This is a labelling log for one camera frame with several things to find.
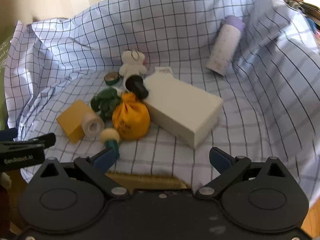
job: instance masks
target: white rectangular box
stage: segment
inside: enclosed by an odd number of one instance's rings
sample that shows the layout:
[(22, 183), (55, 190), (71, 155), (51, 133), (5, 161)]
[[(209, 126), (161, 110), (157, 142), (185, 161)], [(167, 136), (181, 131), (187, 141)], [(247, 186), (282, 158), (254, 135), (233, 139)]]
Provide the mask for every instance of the white rectangular box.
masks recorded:
[(222, 99), (204, 90), (154, 73), (144, 81), (149, 96), (144, 99), (152, 122), (192, 148), (201, 143), (221, 113)]

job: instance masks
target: white fabric with black grid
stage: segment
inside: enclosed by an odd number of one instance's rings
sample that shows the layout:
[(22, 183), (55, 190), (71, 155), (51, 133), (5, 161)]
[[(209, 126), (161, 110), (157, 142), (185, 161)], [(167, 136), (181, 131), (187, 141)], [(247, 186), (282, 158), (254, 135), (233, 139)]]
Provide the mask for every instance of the white fabric with black grid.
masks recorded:
[[(227, 15), (246, 28), (222, 77), (205, 66)], [(18, 127), (18, 140), (54, 132), (46, 157), (61, 162), (102, 150), (99, 138), (70, 143), (56, 117), (106, 88), (105, 73), (119, 69), (127, 49), (146, 55), (147, 75), (170, 66), (175, 78), (224, 104), (219, 124), (196, 150), (151, 124), (144, 138), (121, 143), (112, 171), (172, 174), (197, 189), (218, 176), (208, 157), (217, 146), (253, 161), (277, 156), (311, 204), (319, 197), (320, 57), (305, 18), (283, 0), (105, 0), (72, 19), (19, 22), (4, 79), (8, 124)], [(22, 169), (25, 180), (38, 168)]]

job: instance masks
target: yellow drawstring bag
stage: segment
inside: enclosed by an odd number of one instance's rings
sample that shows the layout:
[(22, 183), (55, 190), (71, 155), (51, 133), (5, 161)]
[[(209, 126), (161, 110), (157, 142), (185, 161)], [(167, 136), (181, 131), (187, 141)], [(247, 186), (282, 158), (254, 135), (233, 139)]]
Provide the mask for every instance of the yellow drawstring bag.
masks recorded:
[(124, 93), (112, 114), (113, 127), (125, 140), (137, 140), (148, 132), (150, 116), (147, 107), (137, 101), (134, 93)]

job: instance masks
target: beige sponge tip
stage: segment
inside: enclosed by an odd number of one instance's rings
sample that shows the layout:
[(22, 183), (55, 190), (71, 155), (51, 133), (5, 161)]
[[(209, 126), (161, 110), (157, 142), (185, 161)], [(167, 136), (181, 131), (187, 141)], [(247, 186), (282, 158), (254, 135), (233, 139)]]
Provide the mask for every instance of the beige sponge tip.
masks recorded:
[(102, 143), (105, 143), (106, 141), (109, 141), (109, 140), (116, 140), (117, 143), (120, 142), (120, 135), (116, 131), (116, 129), (106, 128), (102, 130), (102, 132), (100, 133), (100, 141)]

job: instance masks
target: thermos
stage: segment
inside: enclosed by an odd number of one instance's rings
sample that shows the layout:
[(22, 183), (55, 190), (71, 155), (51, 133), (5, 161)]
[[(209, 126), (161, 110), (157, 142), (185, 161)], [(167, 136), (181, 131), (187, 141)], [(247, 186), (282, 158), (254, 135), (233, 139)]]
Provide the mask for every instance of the thermos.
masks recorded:
[(245, 24), (240, 18), (234, 15), (226, 17), (213, 46), (207, 68), (225, 75), (226, 67), (233, 58), (244, 27)]

